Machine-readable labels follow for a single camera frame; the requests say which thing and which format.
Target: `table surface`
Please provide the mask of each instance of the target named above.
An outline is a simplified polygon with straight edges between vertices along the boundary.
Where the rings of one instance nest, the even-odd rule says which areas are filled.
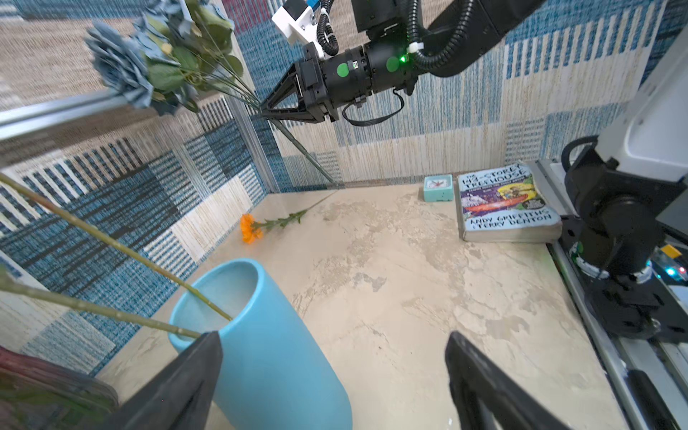
[[[444,347],[452,330],[476,344],[573,429],[627,425],[543,244],[472,244],[454,202],[420,185],[269,195],[256,219],[330,195],[302,224],[251,245],[233,231],[191,277],[230,259],[264,265],[304,320],[351,400],[355,429],[459,429]],[[168,321],[183,291],[154,318]],[[143,327],[99,373],[122,401],[176,357]],[[231,429],[213,405],[207,429]]]

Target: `patterned wall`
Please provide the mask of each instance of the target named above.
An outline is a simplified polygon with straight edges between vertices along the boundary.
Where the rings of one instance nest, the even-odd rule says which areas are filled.
[[[127,17],[108,21],[126,34],[140,3],[0,3],[0,110],[102,89],[83,43],[90,20],[81,19]],[[198,115],[183,109],[163,118],[124,108],[6,140],[0,165],[185,279],[266,195],[224,97],[208,97],[200,107]],[[0,264],[35,288],[143,316],[177,289],[5,186]],[[6,293],[0,293],[0,327],[0,345],[88,374],[138,330]]]
[[[426,24],[448,2],[424,0]],[[127,34],[140,4],[0,0],[0,110],[102,88],[85,30],[97,18]],[[237,24],[235,54],[261,97],[301,58],[270,21],[280,4],[224,0]],[[349,1],[337,1],[331,15],[340,46],[366,42]],[[687,20],[685,0],[549,0],[459,76],[422,76],[390,121],[288,126],[348,186],[557,157],[624,109]],[[0,142],[0,166],[185,278],[266,195],[224,99],[200,105],[198,115],[164,118],[124,108]],[[379,94],[354,115],[395,108],[391,94]],[[280,191],[325,186],[281,134],[255,112],[251,119]],[[176,288],[1,186],[0,259],[28,285],[144,316]],[[2,346],[90,374],[138,329],[9,294],[0,294],[0,327]]]
[[[257,92],[266,96],[291,62],[270,16],[281,0],[223,0]],[[449,0],[422,2],[426,25]],[[633,97],[687,21],[685,0],[548,0],[504,41],[451,78],[420,77],[401,114],[359,128],[344,120],[290,124],[323,166],[348,185],[417,182],[424,175],[497,167],[559,156],[576,137],[600,132]],[[349,1],[330,13],[340,47],[355,33]],[[391,92],[369,99],[356,118],[395,110]],[[295,186],[324,178],[280,134],[277,146]]]

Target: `red object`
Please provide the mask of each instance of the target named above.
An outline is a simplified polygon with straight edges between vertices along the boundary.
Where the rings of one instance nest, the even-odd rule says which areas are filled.
[[[469,208],[466,208],[466,210],[469,212],[494,211],[495,209],[504,208],[507,206],[515,206],[521,202],[525,202],[527,198],[528,198],[528,195],[523,194],[523,195],[520,195],[516,198],[509,199],[509,200],[500,200],[499,202],[485,203],[485,204],[479,204],[478,206],[471,206]]]
[[[237,34],[247,32],[258,24],[269,22],[272,18],[266,1],[222,0],[222,5],[229,19],[234,21]]]

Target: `teal alarm clock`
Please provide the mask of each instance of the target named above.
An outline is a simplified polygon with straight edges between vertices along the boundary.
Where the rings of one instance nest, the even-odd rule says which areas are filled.
[[[426,202],[451,202],[454,200],[453,176],[427,176],[423,182],[423,199]]]

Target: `clock face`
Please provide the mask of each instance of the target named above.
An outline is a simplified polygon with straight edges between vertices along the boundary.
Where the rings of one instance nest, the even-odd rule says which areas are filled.
[[[449,186],[449,181],[446,179],[430,179],[425,186],[428,189],[447,188]]]

